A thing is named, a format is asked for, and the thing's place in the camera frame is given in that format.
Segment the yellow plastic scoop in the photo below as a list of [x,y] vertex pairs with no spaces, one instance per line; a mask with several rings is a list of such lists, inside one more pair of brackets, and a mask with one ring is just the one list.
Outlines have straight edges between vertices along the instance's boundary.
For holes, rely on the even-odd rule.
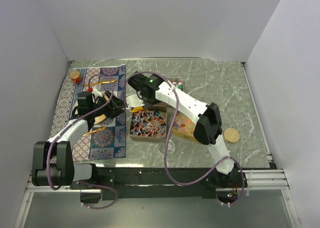
[[143,106],[137,106],[137,107],[129,107],[129,108],[127,108],[127,110],[131,113],[137,113],[140,111],[144,111],[145,109]]

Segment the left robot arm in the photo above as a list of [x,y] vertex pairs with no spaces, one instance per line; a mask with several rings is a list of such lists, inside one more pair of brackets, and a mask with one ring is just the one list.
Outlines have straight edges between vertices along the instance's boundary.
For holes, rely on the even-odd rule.
[[93,164],[76,164],[73,148],[94,126],[101,115],[114,119],[124,113],[124,101],[110,91],[83,91],[77,96],[66,127],[47,141],[38,141],[33,148],[31,181],[34,186],[50,186],[53,190],[81,181],[88,189],[100,182]]

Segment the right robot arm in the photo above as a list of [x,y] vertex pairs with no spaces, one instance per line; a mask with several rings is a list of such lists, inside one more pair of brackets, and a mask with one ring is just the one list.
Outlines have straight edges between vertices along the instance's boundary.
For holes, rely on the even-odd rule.
[[209,150],[219,173],[219,182],[224,187],[231,187],[237,180],[240,165],[230,156],[224,142],[222,118],[219,106],[212,102],[207,104],[174,86],[166,77],[156,72],[135,72],[127,78],[125,85],[131,86],[136,94],[127,96],[126,108],[147,109],[159,103],[166,103],[175,108],[175,113],[182,113],[194,124],[193,136]]

